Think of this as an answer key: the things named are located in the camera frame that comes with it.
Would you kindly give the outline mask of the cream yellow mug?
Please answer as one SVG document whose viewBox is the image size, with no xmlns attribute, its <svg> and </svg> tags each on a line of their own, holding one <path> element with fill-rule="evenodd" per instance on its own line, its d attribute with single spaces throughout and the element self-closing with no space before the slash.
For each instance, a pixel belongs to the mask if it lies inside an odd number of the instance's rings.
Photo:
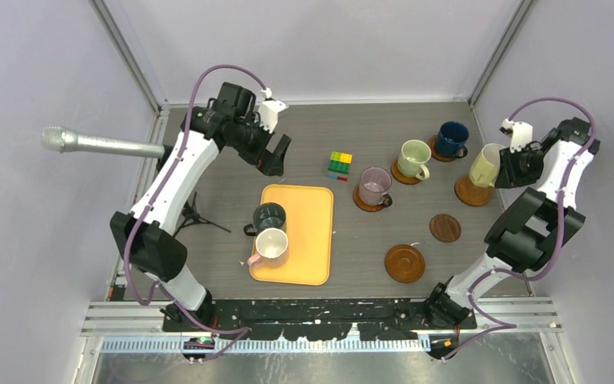
<svg viewBox="0 0 614 384">
<path fill-rule="evenodd" d="M 500 171 L 500 151 L 503 149 L 501 144 L 489 143 L 480 150 L 468 174 L 475 186 L 494 187 Z"/>
</svg>

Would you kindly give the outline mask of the brown wooden coaster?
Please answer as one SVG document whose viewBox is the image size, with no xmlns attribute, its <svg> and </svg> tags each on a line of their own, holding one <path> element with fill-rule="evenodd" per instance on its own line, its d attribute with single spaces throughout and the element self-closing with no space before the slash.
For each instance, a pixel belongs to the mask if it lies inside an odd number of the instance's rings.
<svg viewBox="0 0 614 384">
<path fill-rule="evenodd" d="M 428 141 L 428 145 L 429 145 L 430 150 L 431 150 L 432 158 L 437 160 L 438 162 L 453 162 L 453 161 L 457 160 L 457 158 L 443 157 L 443 156 L 440 156 L 437 153 L 437 151 L 436 151 L 437 138 L 438 138 L 438 135 L 435 134 Z"/>
<path fill-rule="evenodd" d="M 369 204 L 366 204 L 366 203 L 365 203 L 365 202 L 364 202 L 364 201 L 363 201 L 363 200 L 360 198 L 360 196 L 359 196 L 359 185 L 356 185 L 356 186 L 355 186 L 355 188 L 354 188 L 354 190 L 353 190 L 353 201 L 354 201 L 355 205 L 356 205 L 356 206 L 357 206 L 359 209 L 361 209 L 361 210 L 363 210 L 363 211 L 365 211 L 365 212 L 379 212 L 379 211 L 381 211 L 381 210 L 383 210 L 383 209 L 385 209 L 385 208 L 388 208 L 388 207 L 389 207 L 389 205 L 385 205 L 385 203 L 386 203 L 386 202 L 391 202 L 391 198 L 390 198 L 390 197 L 387 195 L 387 196 L 384 198 L 384 201 L 383 201 L 383 203 L 382 203 L 382 204 L 375 205 L 375 206 L 374 206 L 374 205 L 369 205 Z"/>
<path fill-rule="evenodd" d="M 419 178 L 416 177 L 407 177 L 402 174 L 398 168 L 398 160 L 395 159 L 393 164 L 390 166 L 391 175 L 395 180 L 404 185 L 416 185 L 421 182 Z"/>
<path fill-rule="evenodd" d="M 425 273 L 425 258 L 414 246 L 400 244 L 391 247 L 385 255 L 387 274 L 400 283 L 413 283 Z"/>
<path fill-rule="evenodd" d="M 467 206 L 485 206 L 492 200 L 495 189 L 491 186 L 476 186 L 468 174 L 457 179 L 454 193 L 457 198 Z"/>
</svg>

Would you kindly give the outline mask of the navy blue mug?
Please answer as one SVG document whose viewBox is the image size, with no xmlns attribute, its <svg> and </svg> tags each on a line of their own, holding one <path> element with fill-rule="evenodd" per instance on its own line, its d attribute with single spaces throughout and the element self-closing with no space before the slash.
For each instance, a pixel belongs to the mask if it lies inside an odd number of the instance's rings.
<svg viewBox="0 0 614 384">
<path fill-rule="evenodd" d="M 468 128 L 459 122 L 445 122 L 438 130 L 435 151 L 442 158 L 464 158 L 468 154 Z"/>
</svg>

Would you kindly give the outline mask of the yellow tray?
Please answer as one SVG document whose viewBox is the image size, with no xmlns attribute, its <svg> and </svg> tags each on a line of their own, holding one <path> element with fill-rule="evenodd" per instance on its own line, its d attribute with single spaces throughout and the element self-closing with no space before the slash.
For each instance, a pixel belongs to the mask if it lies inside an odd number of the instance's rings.
<svg viewBox="0 0 614 384">
<path fill-rule="evenodd" d="M 279 267 L 251 266 L 261 282 L 320 286 L 329 278 L 333 233 L 333 192 L 322 186 L 270 184 L 261 202 L 274 202 L 287 214 L 288 257 Z"/>
</svg>

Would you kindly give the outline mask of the dark walnut coaster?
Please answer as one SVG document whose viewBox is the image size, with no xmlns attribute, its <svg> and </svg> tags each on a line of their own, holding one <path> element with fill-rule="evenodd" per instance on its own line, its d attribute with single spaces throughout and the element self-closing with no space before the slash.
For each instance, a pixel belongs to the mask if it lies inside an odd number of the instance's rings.
<svg viewBox="0 0 614 384">
<path fill-rule="evenodd" d="M 455 242 L 462 233 L 459 221 L 449 214 L 437 214 L 430 219 L 431 235 L 440 242 Z"/>
</svg>

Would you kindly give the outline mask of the light green mug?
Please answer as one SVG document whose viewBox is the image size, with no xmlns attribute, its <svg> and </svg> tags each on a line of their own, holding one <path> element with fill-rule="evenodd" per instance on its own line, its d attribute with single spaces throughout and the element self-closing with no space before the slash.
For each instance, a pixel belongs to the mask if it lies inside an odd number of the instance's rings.
<svg viewBox="0 0 614 384">
<path fill-rule="evenodd" d="M 426 142 L 408 140 L 401 147 L 397 159 L 397 169 L 408 178 L 424 181 L 430 177 L 427 163 L 432 157 L 432 151 Z"/>
</svg>

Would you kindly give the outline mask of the mauve mug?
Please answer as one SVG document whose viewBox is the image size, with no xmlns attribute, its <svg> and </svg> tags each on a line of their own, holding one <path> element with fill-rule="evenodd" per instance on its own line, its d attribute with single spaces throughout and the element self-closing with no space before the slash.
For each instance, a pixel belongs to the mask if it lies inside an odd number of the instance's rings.
<svg viewBox="0 0 614 384">
<path fill-rule="evenodd" d="M 389 172 L 372 166 L 362 172 L 356 196 L 366 206 L 387 208 L 393 204 L 389 194 L 391 186 L 392 176 Z"/>
</svg>

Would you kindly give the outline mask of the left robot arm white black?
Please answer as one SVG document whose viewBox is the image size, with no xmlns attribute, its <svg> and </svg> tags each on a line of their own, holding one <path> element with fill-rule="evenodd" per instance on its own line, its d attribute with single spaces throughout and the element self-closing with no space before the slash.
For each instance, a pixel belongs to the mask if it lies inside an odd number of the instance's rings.
<svg viewBox="0 0 614 384">
<path fill-rule="evenodd" d="M 186 265 L 187 249 L 174 235 L 185 203 L 200 177 L 220 152 L 229 147 L 266 176 L 282 176 L 291 142 L 282 135 L 274 150 L 267 146 L 288 104 L 263 90 L 254 92 L 225 82 L 206 106 L 185 116 L 181 133 L 157 177 L 130 212 L 117 212 L 110 229 L 128 269 L 135 267 L 157 282 L 184 308 L 182 320 L 192 330 L 206 330 L 212 308 L 204 304 L 209 291 Z"/>
</svg>

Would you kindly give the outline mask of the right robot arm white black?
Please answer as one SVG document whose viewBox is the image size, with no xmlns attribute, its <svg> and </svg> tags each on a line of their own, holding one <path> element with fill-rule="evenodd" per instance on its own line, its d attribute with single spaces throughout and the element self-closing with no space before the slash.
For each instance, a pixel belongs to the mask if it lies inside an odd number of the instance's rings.
<svg viewBox="0 0 614 384">
<path fill-rule="evenodd" d="M 497 162 L 497 174 L 471 169 L 468 179 L 474 186 L 523 191 L 488 230 L 485 252 L 464 272 L 438 283 L 423 302 L 425 321 L 435 328 L 460 326 L 473 315 L 475 302 L 503 280 L 540 275 L 586 220 L 576 208 L 576 189 L 600 149 L 591 124 L 566 119 L 539 142 L 528 123 L 504 120 L 500 130 L 510 137 L 509 146 L 482 150 Z"/>
</svg>

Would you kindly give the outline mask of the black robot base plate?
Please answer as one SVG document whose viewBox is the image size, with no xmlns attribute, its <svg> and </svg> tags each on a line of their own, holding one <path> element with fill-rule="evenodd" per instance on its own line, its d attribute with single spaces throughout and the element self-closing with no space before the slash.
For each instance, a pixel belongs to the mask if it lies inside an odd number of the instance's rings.
<svg viewBox="0 0 614 384">
<path fill-rule="evenodd" d="M 412 340 L 419 331 L 447 330 L 425 318 L 422 301 L 411 298 L 336 298 L 216 300 L 199 322 L 233 340 L 247 327 L 244 339 L 276 341 L 341 341 L 356 331 L 362 341 Z"/>
</svg>

